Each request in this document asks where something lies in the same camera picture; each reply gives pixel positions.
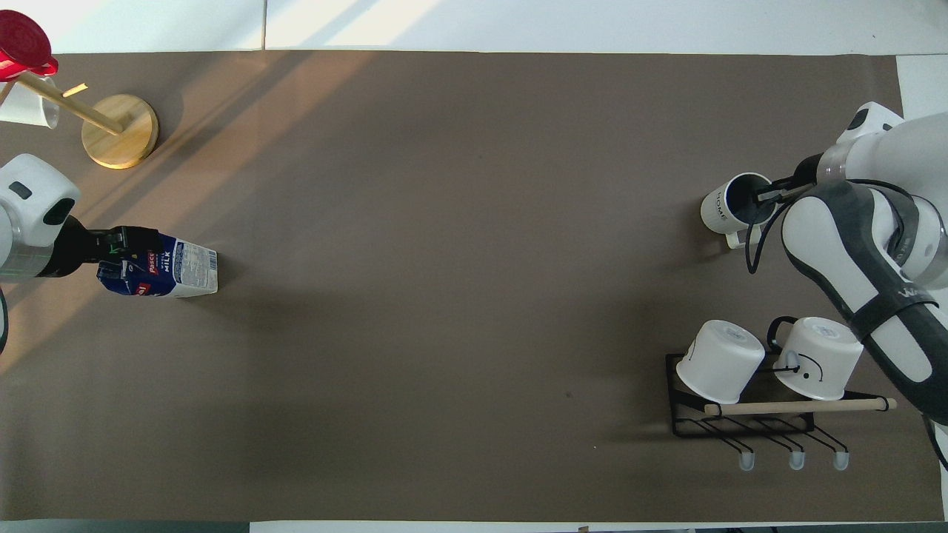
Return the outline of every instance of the red logo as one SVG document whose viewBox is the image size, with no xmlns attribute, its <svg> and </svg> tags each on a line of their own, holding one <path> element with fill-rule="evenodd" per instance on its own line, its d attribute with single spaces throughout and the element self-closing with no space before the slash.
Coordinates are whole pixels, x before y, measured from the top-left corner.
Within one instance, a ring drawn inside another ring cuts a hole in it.
<svg viewBox="0 0 948 533">
<path fill-rule="evenodd" d="M 153 251 L 148 252 L 148 273 L 158 275 L 158 258 Z"/>
</svg>

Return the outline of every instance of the white mug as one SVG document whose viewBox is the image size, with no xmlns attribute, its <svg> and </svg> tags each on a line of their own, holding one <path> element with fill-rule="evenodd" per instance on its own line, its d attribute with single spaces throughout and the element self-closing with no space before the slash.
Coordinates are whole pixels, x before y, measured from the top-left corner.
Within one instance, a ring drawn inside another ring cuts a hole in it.
<svg viewBox="0 0 948 533">
<path fill-rule="evenodd" d="M 51 78 L 41 78 L 53 87 Z M 6 83 L 0 83 L 0 90 L 6 89 Z M 59 122 L 59 106 L 40 97 L 19 83 L 13 83 L 7 97 L 0 103 L 0 120 L 20 122 L 55 128 Z"/>
<path fill-rule="evenodd" d="M 675 372 L 701 397 L 732 404 L 738 403 L 763 360 L 763 344 L 749 331 L 730 322 L 708 321 Z"/>
<path fill-rule="evenodd" d="M 862 353 L 863 345 L 848 327 L 829 319 L 807 317 L 793 324 L 774 363 L 775 370 L 797 366 L 799 369 L 775 374 L 796 393 L 835 400 L 843 397 Z"/>
<path fill-rule="evenodd" d="M 761 211 L 754 207 L 754 191 L 770 185 L 766 177 L 746 172 L 738 174 L 721 185 L 702 200 L 702 221 L 709 230 L 722 233 L 730 249 L 743 248 L 760 241 L 760 227 L 774 214 L 771 205 Z M 738 232 L 747 230 L 752 220 L 755 223 L 747 242 L 741 242 Z"/>
</svg>

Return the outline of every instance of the red mug handle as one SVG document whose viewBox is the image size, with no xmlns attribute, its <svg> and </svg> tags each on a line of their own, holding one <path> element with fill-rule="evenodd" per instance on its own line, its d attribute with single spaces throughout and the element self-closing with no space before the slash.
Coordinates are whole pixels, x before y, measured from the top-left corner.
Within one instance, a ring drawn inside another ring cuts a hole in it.
<svg viewBox="0 0 948 533">
<path fill-rule="evenodd" d="M 38 76 L 52 76 L 59 70 L 59 62 L 56 61 L 56 58 L 50 57 L 49 61 L 43 66 L 37 66 L 36 68 L 31 68 L 30 70 Z"/>
</svg>

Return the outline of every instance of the red mug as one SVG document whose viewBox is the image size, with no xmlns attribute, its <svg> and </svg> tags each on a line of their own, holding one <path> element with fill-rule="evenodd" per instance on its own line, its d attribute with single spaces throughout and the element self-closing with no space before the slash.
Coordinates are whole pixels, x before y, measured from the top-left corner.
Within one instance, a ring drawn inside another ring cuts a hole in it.
<svg viewBox="0 0 948 533">
<path fill-rule="evenodd" d="M 25 14 L 0 10 L 0 82 L 8 82 L 27 70 L 52 76 L 59 63 L 51 55 L 49 38 Z"/>
</svg>

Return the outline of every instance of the white floor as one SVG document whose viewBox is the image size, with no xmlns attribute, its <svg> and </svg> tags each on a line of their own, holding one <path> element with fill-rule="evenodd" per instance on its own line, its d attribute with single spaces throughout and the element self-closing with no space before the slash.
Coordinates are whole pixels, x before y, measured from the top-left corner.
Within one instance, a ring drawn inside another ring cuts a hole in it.
<svg viewBox="0 0 948 533">
<path fill-rule="evenodd" d="M 948 111 L 948 2 L 939 0 L 7 0 L 4 9 L 36 20 L 54 54 L 291 48 L 896 55 L 905 117 Z M 942 494 L 948 494 L 945 472 Z M 948 496 L 945 504 L 948 509 Z M 430 530 L 569 531 L 580 525 L 431 524 Z M 266 533 L 420 528 L 251 527 Z"/>
</svg>

